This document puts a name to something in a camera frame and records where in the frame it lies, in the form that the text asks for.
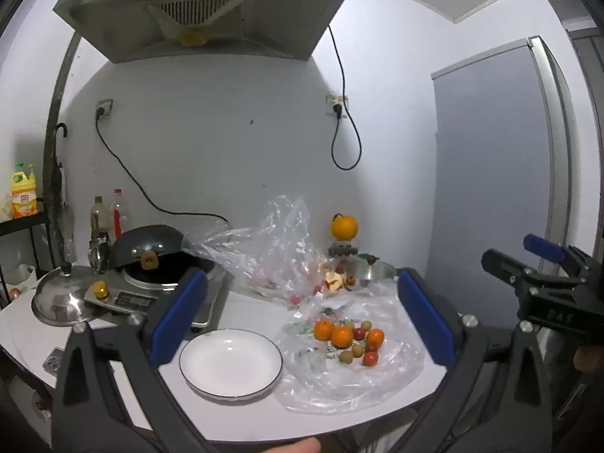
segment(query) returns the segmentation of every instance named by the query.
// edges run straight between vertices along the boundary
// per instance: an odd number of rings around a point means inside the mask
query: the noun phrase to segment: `black plug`
[[[333,111],[336,113],[337,120],[342,119],[342,104],[335,104]]]

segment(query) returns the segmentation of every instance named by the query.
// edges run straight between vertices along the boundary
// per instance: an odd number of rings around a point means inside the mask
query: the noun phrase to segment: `plastic bottle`
[[[111,236],[116,240],[122,233],[130,229],[129,212],[122,189],[114,189],[114,201],[111,204]]]
[[[17,171],[11,178],[13,218],[23,218],[37,214],[34,165],[29,166],[31,169],[29,177],[23,172],[23,163],[17,163],[15,168]]]
[[[108,237],[109,227],[109,210],[103,206],[103,197],[95,196],[94,206],[90,210],[91,237]]]

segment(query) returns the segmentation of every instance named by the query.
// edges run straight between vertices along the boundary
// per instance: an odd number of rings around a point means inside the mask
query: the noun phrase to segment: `refrigerator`
[[[426,281],[461,314],[517,324],[511,286],[482,270],[497,249],[554,274],[526,252],[529,233],[566,242],[571,198],[569,88],[539,36],[432,75],[438,120],[436,198]]]

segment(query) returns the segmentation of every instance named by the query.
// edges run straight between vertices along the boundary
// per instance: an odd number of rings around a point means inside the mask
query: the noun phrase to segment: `yellow knob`
[[[107,283],[105,283],[105,281],[97,281],[94,283],[92,285],[92,291],[97,299],[109,298],[109,288],[107,287]]]

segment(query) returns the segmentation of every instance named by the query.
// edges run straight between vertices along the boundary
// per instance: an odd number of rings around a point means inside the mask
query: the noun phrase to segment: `vent grille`
[[[209,25],[243,0],[172,0],[156,4],[156,8],[183,27]]]

